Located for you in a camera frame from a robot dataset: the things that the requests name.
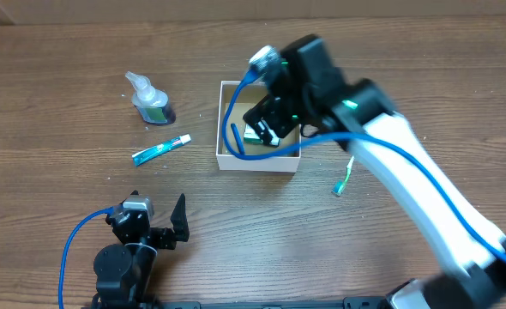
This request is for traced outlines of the green white toothbrush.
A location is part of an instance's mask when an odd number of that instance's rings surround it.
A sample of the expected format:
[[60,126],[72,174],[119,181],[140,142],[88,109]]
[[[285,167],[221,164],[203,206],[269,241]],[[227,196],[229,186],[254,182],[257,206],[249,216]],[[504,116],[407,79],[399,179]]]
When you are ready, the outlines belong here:
[[355,161],[355,157],[352,156],[346,165],[345,177],[335,183],[335,185],[332,189],[332,193],[335,196],[340,197],[342,195],[343,191],[346,189],[347,182],[350,179],[350,176],[352,174],[352,166],[353,166],[354,161]]

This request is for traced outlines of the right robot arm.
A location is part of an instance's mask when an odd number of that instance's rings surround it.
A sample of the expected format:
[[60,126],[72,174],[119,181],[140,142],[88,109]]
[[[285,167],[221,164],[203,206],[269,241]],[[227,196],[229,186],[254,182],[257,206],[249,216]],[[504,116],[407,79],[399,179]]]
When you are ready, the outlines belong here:
[[334,141],[394,197],[433,250],[438,275],[401,284],[382,308],[488,308],[506,296],[506,234],[460,193],[373,81],[348,82],[310,34],[249,61],[243,84],[267,96],[244,115],[263,142],[311,125],[307,144]]

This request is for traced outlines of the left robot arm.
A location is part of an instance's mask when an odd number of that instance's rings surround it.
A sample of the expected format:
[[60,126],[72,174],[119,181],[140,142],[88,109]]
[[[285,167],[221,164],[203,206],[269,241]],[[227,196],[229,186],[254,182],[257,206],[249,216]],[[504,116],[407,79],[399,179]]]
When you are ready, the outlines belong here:
[[185,195],[174,207],[171,227],[152,227],[154,208],[150,197],[133,191],[105,218],[119,242],[104,247],[93,261],[97,294],[92,308],[161,308],[148,284],[160,250],[173,250],[186,242],[190,230]]

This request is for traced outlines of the blue disposable razor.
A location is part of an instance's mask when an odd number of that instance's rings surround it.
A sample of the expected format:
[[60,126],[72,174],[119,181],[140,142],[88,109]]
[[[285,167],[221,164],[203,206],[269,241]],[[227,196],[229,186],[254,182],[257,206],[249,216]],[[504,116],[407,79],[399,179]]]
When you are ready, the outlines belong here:
[[241,155],[245,155],[244,144],[243,144],[243,140],[240,136],[238,127],[235,124],[231,124],[231,130],[232,130],[232,134],[235,139],[236,145],[238,147],[238,152]]

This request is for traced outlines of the green white soap packet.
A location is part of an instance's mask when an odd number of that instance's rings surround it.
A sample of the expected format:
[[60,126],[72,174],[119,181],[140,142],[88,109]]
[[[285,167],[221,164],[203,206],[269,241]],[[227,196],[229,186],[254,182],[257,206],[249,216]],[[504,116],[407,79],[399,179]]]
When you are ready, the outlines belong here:
[[[269,129],[268,132],[272,137],[272,140],[268,144],[269,147],[277,148],[280,146],[280,138],[275,135],[275,133]],[[248,124],[244,128],[244,142],[249,144],[259,144],[265,145],[262,139],[255,133],[254,129]]]

